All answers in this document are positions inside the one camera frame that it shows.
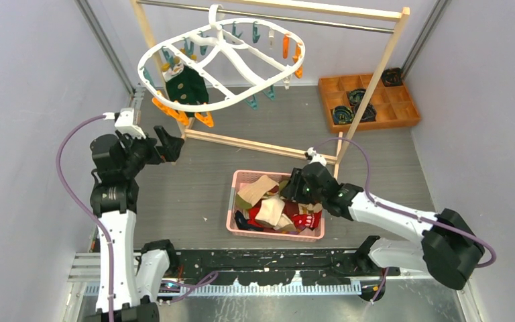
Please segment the beige brown block sock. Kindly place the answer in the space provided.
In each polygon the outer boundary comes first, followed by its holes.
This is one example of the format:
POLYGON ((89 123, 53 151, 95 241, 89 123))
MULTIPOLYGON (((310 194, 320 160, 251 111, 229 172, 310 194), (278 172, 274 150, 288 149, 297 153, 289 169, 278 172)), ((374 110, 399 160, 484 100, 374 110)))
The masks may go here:
POLYGON ((297 228, 293 221, 284 212, 285 202, 277 196, 261 200, 260 209, 255 221, 260 225, 275 231, 296 233, 297 228))

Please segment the navy santa sock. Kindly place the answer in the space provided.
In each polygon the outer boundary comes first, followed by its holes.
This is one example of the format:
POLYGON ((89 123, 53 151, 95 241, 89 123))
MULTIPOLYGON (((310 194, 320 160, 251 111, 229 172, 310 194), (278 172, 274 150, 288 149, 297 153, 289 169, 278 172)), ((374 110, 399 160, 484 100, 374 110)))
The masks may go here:
POLYGON ((259 232, 262 232, 264 230, 263 227, 250 224, 241 211, 235 212, 235 222, 238 229, 240 230, 259 232))

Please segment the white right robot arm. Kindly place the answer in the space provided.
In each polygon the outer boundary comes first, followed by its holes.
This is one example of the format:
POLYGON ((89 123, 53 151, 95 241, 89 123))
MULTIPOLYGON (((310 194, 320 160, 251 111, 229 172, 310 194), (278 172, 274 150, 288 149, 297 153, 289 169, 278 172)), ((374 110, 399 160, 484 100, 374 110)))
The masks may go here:
POLYGON ((400 236, 400 241, 369 236, 362 243, 355 260, 364 275, 380 268, 407 268, 427 272, 442 285, 461 290, 485 254, 485 246, 458 212, 419 211, 378 199, 360 186, 338 182, 319 162, 294 168, 280 192, 291 201, 321 205, 332 216, 400 236))

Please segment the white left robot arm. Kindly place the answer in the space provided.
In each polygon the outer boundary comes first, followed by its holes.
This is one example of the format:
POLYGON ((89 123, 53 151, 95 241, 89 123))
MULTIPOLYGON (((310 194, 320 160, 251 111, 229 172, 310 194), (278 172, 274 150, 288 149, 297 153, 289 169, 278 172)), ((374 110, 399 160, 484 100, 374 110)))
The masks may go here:
POLYGON ((95 313, 85 321, 159 321, 156 305, 162 278, 178 271, 172 242, 146 243, 136 258, 133 235, 137 221, 137 174, 146 165, 175 162, 184 140, 161 125, 156 138, 133 138, 117 131, 90 144, 95 180, 90 197, 100 241, 100 288, 95 313))

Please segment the white oval clip hanger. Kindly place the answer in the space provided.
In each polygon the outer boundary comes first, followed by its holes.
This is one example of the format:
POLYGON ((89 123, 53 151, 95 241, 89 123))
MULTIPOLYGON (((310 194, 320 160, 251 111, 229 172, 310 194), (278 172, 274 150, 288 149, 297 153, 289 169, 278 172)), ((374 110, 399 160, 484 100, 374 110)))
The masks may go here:
POLYGON ((141 85, 162 110, 208 113, 240 102, 258 107, 258 95, 273 101, 276 88, 289 89, 302 76, 304 40, 268 20, 225 19, 222 5, 213 4, 202 26, 153 43, 137 63, 141 85), (209 102, 183 105, 168 99, 163 72, 183 63, 205 80, 209 102))

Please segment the pink perforated plastic basket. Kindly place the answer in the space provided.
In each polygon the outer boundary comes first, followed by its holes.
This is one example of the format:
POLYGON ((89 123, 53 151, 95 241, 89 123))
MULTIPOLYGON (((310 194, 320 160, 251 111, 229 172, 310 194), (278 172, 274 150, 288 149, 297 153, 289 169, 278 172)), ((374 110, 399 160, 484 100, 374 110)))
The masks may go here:
POLYGON ((259 179, 262 175, 267 175, 271 179, 280 181, 282 178, 288 178, 290 173, 284 172, 266 172, 257 170, 237 170, 233 174, 233 180, 231 184, 231 191, 229 195, 229 210, 227 212, 227 218, 225 227, 227 230, 236 236, 241 237, 254 237, 262 239, 278 239, 290 242, 317 242, 323 239, 325 236, 325 218, 321 217, 319 226, 314 229, 306 229, 299 234, 290 233, 277 233, 273 231, 248 231, 239 229, 235 222, 235 212, 238 208, 235 206, 235 195, 239 190, 247 184, 253 183, 259 179))

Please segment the green sock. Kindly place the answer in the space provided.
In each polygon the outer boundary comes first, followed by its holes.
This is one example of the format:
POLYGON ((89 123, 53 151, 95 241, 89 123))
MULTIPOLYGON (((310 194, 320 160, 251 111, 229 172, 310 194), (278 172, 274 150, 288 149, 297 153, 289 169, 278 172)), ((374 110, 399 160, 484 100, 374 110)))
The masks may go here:
POLYGON ((202 105, 209 102, 205 80, 196 70, 180 63, 162 75, 170 101, 183 105, 202 105))

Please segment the rolled dark sock in tray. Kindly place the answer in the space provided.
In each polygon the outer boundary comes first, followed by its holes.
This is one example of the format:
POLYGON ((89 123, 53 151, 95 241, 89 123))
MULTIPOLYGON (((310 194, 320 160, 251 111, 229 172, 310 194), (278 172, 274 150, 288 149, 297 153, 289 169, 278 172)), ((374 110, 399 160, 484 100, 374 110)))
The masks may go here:
POLYGON ((365 93, 366 89, 364 88, 358 88, 352 91, 347 91, 346 95, 350 106, 354 107, 355 105, 360 104, 365 93))

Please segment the orange wooden divided tray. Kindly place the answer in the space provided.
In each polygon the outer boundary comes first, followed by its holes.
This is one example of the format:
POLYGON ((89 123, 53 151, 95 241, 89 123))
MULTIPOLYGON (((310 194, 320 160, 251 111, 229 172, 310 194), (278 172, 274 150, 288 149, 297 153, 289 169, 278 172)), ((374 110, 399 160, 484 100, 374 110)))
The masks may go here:
MULTIPOLYGON (((348 131, 357 111, 351 102, 352 96, 366 89, 371 78, 371 74, 351 74, 326 76, 318 80, 323 112, 331 133, 348 131)), ((357 130, 414 127, 420 120, 420 113, 405 84, 387 87, 379 80, 357 130)))

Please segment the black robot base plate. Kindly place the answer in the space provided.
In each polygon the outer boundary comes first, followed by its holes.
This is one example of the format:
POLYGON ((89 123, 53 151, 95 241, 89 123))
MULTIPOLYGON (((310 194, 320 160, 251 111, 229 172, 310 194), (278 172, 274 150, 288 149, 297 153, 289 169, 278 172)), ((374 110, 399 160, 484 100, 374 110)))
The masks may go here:
POLYGON ((356 263, 355 249, 215 249, 178 250, 166 278, 194 284, 211 272, 213 286, 287 285, 300 278, 306 286, 344 285, 350 278, 379 279, 384 270, 356 263))

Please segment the wooden clothes rack frame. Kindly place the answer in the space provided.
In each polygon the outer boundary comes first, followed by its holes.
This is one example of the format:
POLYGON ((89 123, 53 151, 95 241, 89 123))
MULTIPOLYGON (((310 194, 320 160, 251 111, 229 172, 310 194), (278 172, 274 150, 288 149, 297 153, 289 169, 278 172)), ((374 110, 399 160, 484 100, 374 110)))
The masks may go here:
MULTIPOLYGON (((390 39, 386 44, 386 48, 376 70, 372 74, 370 82, 366 88, 366 92, 361 100, 359 109, 357 110, 347 133, 340 132, 336 137, 336 140, 338 141, 336 155, 321 156, 326 160, 327 164, 333 165, 333 174, 338 175, 342 159, 344 158, 349 145, 352 143, 351 139, 353 134, 361 123, 361 117, 363 116, 363 113, 377 88, 381 76, 410 16, 410 8, 404 7, 402 11, 395 12, 307 1, 246 1, 245 4, 345 17, 356 17, 360 19, 391 21, 394 23, 393 29, 378 29, 372 27, 362 28, 369 32, 389 34, 390 39)), ((238 19, 224 19, 223 16, 226 14, 226 10, 224 10, 223 6, 220 4, 213 4, 206 9, 209 14, 209 22, 207 25, 180 34, 179 36, 168 40, 164 40, 163 42, 156 43, 144 11, 144 5, 170 8, 181 8, 182 6, 177 3, 161 1, 132 1, 131 3, 141 32, 149 47, 138 62, 137 74, 142 85, 153 95, 158 105, 161 106, 163 110, 167 111, 170 116, 175 118, 180 127, 181 134, 185 138, 192 138, 195 140, 291 158, 304 157, 305 152, 303 150, 275 146, 251 140, 243 140, 240 138, 220 136, 203 131, 195 131, 191 128, 192 120, 186 116, 187 113, 194 113, 195 117, 199 121, 205 122, 207 120, 204 115, 206 112, 231 107, 242 100, 253 97, 256 93, 262 90, 267 90, 268 96, 271 96, 273 93, 273 86, 279 81, 282 81, 285 88, 289 89, 293 76, 300 77, 302 74, 302 64, 306 54, 306 46, 299 36, 275 24, 275 17, 271 15, 240 12, 238 14, 238 19), (252 45, 247 44, 236 36, 234 31, 228 32, 223 27, 225 24, 234 25, 235 23, 249 23, 251 25, 260 24, 268 27, 273 32, 282 34, 284 36, 285 56, 288 55, 288 41, 294 40, 298 46, 294 63, 292 65, 281 64, 252 45), (173 65, 175 60, 179 59, 185 63, 185 65, 196 70, 198 74, 205 80, 209 81, 214 88, 220 90, 225 96, 224 100, 219 101, 218 103, 211 103, 209 105, 185 105, 169 100, 166 94, 160 94, 151 83, 151 78, 145 71, 145 64, 150 58, 154 58, 156 67, 161 68, 162 59, 160 55, 166 51, 170 51, 173 55, 168 59, 169 65, 173 65), (235 95, 205 70, 205 66, 211 63, 219 53, 224 54, 240 75, 251 84, 251 87, 248 88, 248 90, 235 95)))

